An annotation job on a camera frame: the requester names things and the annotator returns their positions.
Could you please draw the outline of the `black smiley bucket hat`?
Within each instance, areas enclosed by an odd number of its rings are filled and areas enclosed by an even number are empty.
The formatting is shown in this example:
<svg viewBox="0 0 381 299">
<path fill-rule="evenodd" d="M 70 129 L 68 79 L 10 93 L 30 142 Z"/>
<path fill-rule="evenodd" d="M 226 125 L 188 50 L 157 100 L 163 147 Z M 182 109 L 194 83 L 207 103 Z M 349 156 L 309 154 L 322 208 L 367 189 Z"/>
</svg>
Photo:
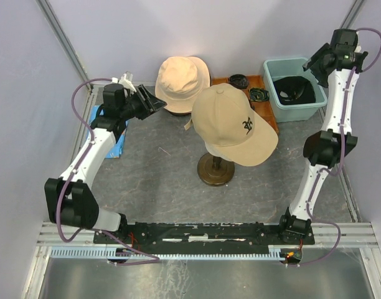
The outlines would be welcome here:
<svg viewBox="0 0 381 299">
<path fill-rule="evenodd" d="M 183 116 L 189 116 L 191 113 L 175 113 L 175 112 L 170 112 L 168 111 L 171 115 L 173 116 L 178 116 L 178 117 L 183 117 Z"/>
</svg>

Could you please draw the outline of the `tan baseball cap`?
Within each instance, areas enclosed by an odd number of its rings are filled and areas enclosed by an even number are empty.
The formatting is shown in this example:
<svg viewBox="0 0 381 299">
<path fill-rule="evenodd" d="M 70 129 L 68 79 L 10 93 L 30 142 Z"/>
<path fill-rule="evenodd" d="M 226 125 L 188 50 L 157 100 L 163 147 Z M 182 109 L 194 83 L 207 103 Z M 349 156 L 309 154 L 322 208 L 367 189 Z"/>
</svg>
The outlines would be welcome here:
<svg viewBox="0 0 381 299">
<path fill-rule="evenodd" d="M 245 93 L 227 83 L 197 96 L 184 129 L 191 127 L 211 155 L 241 166 L 265 162 L 278 144 L 276 131 L 251 108 Z"/>
</svg>

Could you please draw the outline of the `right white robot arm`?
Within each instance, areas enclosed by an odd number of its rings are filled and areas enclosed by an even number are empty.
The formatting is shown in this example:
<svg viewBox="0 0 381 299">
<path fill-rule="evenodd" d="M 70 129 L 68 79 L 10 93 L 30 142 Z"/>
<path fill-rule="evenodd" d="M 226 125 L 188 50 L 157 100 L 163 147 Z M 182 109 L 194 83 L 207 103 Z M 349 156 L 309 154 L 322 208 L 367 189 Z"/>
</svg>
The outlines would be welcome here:
<svg viewBox="0 0 381 299">
<path fill-rule="evenodd" d="M 337 29 L 331 41 L 303 65 L 329 95 L 321 129 L 304 144 L 306 169 L 300 187 L 277 228 L 283 243 L 290 244 L 308 233 L 322 185 L 328 176 L 341 172 L 346 155 L 357 145 L 350 117 L 355 86 L 367 55 L 360 49 L 357 30 Z"/>
</svg>

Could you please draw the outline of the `beige mannequin head stand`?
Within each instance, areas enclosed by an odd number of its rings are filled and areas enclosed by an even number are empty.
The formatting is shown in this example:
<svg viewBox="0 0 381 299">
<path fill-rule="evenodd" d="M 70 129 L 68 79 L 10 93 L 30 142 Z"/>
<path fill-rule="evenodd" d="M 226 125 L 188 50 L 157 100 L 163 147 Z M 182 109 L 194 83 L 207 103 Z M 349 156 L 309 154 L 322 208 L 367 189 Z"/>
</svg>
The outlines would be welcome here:
<svg viewBox="0 0 381 299">
<path fill-rule="evenodd" d="M 206 154 L 197 163 L 200 180 L 209 186 L 223 186 L 229 183 L 235 173 L 235 163 L 205 143 Z"/>
</svg>

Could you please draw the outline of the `wooden compartment tray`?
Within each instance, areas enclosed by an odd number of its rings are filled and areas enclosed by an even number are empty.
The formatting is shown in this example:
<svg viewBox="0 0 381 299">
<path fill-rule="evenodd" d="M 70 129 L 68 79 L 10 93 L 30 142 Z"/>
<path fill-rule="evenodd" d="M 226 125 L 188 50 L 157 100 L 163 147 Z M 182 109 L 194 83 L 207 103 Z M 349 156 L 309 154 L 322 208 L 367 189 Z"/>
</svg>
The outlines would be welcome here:
<svg viewBox="0 0 381 299">
<path fill-rule="evenodd" d="M 251 88 L 263 88 L 265 89 L 265 84 L 263 82 L 263 78 L 261 75 L 248 75 L 247 79 L 249 81 L 249 85 L 247 89 L 243 90 L 243 92 L 246 94 L 248 98 L 249 96 L 249 89 Z M 213 78 L 211 80 L 211 85 L 217 85 L 220 83 L 228 83 L 228 77 L 222 77 L 222 78 Z M 271 127 L 276 131 L 276 133 L 279 133 L 279 128 L 272 110 L 272 107 L 269 103 L 269 101 L 266 102 L 250 102 L 255 107 L 255 112 L 259 114 L 266 122 L 268 122 Z"/>
</svg>

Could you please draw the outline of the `beige bucket hat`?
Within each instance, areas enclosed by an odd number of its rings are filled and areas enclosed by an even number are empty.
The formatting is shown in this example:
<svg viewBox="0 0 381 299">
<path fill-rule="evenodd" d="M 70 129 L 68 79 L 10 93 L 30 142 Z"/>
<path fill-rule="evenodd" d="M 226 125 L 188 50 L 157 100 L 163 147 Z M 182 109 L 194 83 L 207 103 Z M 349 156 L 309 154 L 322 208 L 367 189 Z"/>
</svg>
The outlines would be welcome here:
<svg viewBox="0 0 381 299">
<path fill-rule="evenodd" d="M 210 72 L 202 59 L 174 56 L 159 68 L 155 96 L 167 103 L 167 111 L 190 113 L 198 94 L 209 87 Z"/>
</svg>

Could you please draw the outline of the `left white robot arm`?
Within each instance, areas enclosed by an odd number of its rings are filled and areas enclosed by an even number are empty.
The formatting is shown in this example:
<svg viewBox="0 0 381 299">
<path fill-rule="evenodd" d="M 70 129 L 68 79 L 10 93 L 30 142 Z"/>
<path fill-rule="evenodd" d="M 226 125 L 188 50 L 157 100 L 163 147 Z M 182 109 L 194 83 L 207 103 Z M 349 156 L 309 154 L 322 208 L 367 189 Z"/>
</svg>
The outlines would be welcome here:
<svg viewBox="0 0 381 299">
<path fill-rule="evenodd" d="M 89 124 L 88 138 L 70 166 L 58 177 L 49 178 L 45 197 L 49 219 L 57 225 L 79 229 L 107 230 L 116 243 L 124 242 L 129 228 L 124 217 L 102 209 L 93 193 L 94 178 L 108 152 L 120 140 L 132 118 L 144 120 L 167 104 L 144 85 L 110 83 L 103 87 L 103 103 Z"/>
</svg>

